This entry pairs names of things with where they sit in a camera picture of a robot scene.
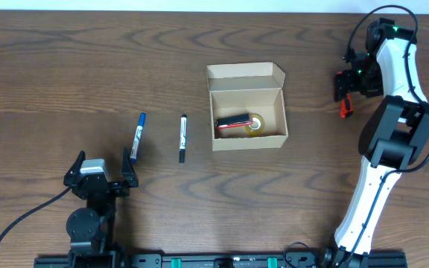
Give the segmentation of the orange utility knife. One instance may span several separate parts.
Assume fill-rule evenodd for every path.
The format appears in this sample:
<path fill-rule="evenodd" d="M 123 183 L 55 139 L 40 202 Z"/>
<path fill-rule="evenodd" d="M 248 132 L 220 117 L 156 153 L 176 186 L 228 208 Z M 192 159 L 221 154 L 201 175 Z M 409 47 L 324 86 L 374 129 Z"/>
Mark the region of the orange utility knife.
<path fill-rule="evenodd" d="M 347 119 L 353 115 L 353 112 L 352 98 L 351 95 L 347 93 L 344 99 L 341 100 L 340 116 L 341 118 Z"/>

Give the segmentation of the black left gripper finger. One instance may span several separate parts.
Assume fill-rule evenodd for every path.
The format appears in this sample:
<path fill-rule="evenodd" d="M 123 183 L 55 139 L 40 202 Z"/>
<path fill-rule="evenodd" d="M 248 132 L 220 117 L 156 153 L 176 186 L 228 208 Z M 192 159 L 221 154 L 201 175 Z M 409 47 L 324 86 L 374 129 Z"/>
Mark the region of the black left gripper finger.
<path fill-rule="evenodd" d="M 86 159 L 86 154 L 83 150 L 80 151 L 74 164 L 69 168 L 63 177 L 63 184 L 65 186 L 76 186 L 81 179 L 80 169 Z"/>
<path fill-rule="evenodd" d="M 130 151 L 127 147 L 125 147 L 123 151 L 121 174 L 124 177 L 124 181 L 130 188 L 137 188 L 139 186 L 139 180 L 133 170 L 132 163 L 130 161 Z"/>

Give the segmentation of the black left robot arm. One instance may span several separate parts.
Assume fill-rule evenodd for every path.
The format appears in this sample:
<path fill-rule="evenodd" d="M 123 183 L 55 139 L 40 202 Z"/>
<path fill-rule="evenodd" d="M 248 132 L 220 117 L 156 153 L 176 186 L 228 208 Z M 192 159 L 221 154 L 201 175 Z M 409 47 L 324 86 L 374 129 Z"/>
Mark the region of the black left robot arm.
<path fill-rule="evenodd" d="M 108 180 L 103 159 L 87 160 L 80 151 L 63 178 L 72 193 L 86 201 L 86 206 L 71 213 L 66 221 L 70 241 L 70 267 L 130 267 L 126 250 L 114 240 L 116 200 L 130 195 L 139 181 L 130 162 L 130 151 L 124 148 L 121 181 Z"/>

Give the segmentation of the cardboard box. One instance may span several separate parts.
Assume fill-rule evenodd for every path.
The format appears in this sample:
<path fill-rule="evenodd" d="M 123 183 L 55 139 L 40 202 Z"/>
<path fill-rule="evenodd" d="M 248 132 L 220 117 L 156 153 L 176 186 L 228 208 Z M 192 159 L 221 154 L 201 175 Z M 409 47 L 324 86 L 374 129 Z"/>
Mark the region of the cardboard box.
<path fill-rule="evenodd" d="M 275 63 L 236 63 L 206 66 L 213 151 L 280 148 L 289 133 L 283 85 L 285 73 Z M 260 136 L 245 126 L 219 130 L 216 120 L 244 113 L 265 122 Z"/>

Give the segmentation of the yellow clear tape roll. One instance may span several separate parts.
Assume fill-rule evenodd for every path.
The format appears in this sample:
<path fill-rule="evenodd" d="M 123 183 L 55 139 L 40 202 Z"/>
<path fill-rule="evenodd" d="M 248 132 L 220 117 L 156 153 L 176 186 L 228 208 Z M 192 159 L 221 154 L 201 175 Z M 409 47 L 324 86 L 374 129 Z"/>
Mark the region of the yellow clear tape roll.
<path fill-rule="evenodd" d="M 259 114 L 250 114 L 251 124 L 245 126 L 245 131 L 250 136 L 260 136 L 265 128 L 264 119 Z"/>

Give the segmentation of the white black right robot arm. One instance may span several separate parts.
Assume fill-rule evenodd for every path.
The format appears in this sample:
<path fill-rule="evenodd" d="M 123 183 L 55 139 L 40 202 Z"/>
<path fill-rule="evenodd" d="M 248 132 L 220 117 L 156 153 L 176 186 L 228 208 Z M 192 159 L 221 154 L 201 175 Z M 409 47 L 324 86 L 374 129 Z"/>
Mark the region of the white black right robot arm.
<path fill-rule="evenodd" d="M 321 267 L 406 264 L 402 253 L 373 253 L 372 237 L 395 183 L 402 174 L 422 168 L 416 160 L 429 141 L 429 103 L 419 85 L 416 42 L 415 30 L 380 18 L 367 28 L 366 52 L 348 47 L 344 60 L 351 67 L 334 77 L 334 100 L 342 118 L 353 113 L 353 92 L 383 100 L 360 134 L 358 183 Z"/>

